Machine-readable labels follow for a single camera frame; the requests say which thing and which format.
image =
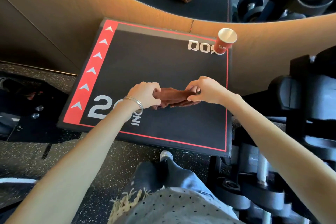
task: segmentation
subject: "left hand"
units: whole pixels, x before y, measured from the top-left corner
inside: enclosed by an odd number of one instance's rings
[[[161,91],[160,85],[157,82],[142,82],[131,88],[127,95],[140,101],[144,108],[148,108],[152,105],[161,104],[160,99],[153,97],[154,90]]]

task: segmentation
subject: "white arrow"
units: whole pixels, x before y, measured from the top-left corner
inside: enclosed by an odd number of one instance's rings
[[[90,91],[90,90],[89,90],[89,86],[87,86],[87,83],[86,83],[85,85],[81,86],[79,89],[80,89],[80,90],[81,90],[81,89],[86,89],[87,91]]]
[[[112,32],[113,32],[113,30],[112,30],[111,26],[109,26],[108,28],[106,28],[106,29],[104,29],[104,30],[110,30],[110,31],[112,31]]]
[[[96,70],[95,70],[95,68],[94,68],[94,67],[93,67],[93,68],[91,68],[91,69],[89,69],[89,70],[87,70],[86,72],[87,72],[87,73],[90,73],[90,72],[92,72],[92,73],[96,74]]]
[[[106,41],[106,39],[104,39],[104,40],[101,40],[99,43],[100,43],[100,44],[104,43],[104,44],[106,44],[106,45],[107,45],[107,41]]]
[[[78,107],[79,109],[82,110],[81,102],[78,101],[78,102],[75,103],[71,108],[74,108],[74,107]]]
[[[93,56],[93,57],[100,57],[101,59],[103,59],[102,58],[102,55],[100,54],[100,52],[98,52],[95,56]]]

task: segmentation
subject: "dumbbell rack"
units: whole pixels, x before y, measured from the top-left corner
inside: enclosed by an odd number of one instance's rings
[[[244,96],[286,133],[336,170],[336,46],[315,57],[291,60],[290,75],[275,78],[263,92]],[[224,162],[230,176],[220,174]],[[212,157],[207,185],[248,224],[317,224],[318,221],[259,152],[244,128],[237,128],[231,158]]]

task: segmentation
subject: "red paper cup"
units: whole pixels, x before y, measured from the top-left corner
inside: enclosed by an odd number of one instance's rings
[[[237,41],[237,34],[230,28],[222,28],[217,35],[213,50],[216,54],[222,55]]]

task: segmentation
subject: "polka dot fabric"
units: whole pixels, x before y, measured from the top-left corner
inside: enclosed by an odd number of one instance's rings
[[[232,207],[208,193],[183,188],[167,188],[153,193],[115,223],[243,224]]]

